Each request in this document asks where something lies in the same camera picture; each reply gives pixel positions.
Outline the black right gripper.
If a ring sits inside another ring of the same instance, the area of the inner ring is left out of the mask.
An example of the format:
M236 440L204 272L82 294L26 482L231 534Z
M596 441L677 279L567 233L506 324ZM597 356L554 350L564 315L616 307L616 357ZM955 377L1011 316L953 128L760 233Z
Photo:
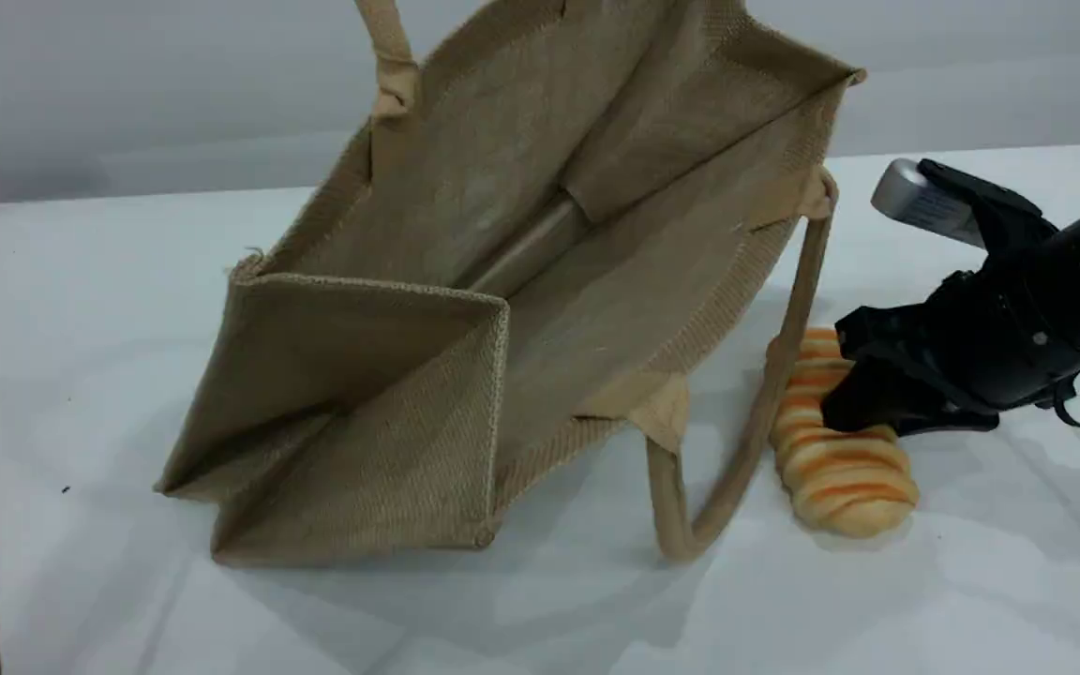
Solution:
M1054 247L1032 247L944 278L921 303L854 308L836 333L856 363L822 400L824 426L987 431L1003 411L1062 409L1080 351L1059 268Z

